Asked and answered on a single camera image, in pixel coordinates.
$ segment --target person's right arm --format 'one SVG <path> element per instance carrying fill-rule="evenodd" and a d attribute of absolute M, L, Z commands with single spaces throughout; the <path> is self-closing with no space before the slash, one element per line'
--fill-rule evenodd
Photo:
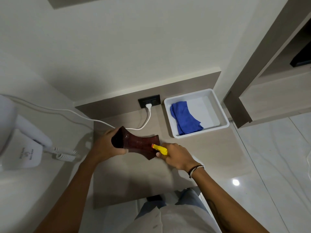
<path fill-rule="evenodd" d="M 199 165 L 188 150 L 178 144 L 163 143 L 168 155 L 157 156 L 179 170 L 189 172 Z M 241 205 L 223 190 L 204 170 L 197 168 L 192 178 L 200 188 L 208 206 L 210 207 L 223 233 L 269 233 L 256 219 L 254 219 Z"/>

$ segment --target person's left hand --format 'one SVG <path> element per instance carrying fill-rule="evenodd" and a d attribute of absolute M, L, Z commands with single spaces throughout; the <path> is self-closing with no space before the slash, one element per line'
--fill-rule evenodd
<path fill-rule="evenodd" d="M 118 130 L 119 128 L 107 130 L 104 135 L 97 139 L 84 161 L 97 165 L 113 156 L 126 154 L 127 149 L 115 148 L 111 143 L 111 138 Z"/>

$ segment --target tattoo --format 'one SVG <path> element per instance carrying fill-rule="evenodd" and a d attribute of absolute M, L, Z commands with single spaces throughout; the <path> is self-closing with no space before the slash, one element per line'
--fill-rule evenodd
<path fill-rule="evenodd" d="M 208 206 L 210 207 L 217 223 L 219 224 L 220 228 L 222 228 L 225 232 L 230 232 L 230 222 L 228 222 L 224 216 L 218 213 L 216 208 L 216 204 L 212 200 L 206 200 Z"/>

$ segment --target microfiber cloth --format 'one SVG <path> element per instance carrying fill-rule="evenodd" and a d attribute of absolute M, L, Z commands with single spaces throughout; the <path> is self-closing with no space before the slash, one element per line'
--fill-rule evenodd
<path fill-rule="evenodd" d="M 179 101 L 171 105 L 171 114 L 177 122 L 179 135 L 201 131 L 203 127 L 189 112 L 187 101 Z"/>

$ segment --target black and white bracelet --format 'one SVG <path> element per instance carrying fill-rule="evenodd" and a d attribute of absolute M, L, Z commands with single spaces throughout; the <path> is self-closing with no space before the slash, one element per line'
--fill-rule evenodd
<path fill-rule="evenodd" d="M 197 165 L 197 166 L 194 166 L 193 168 L 190 169 L 190 171 L 188 172 L 188 175 L 189 175 L 189 178 L 192 178 L 192 173 L 197 169 L 197 168 L 204 168 L 203 165 Z"/>

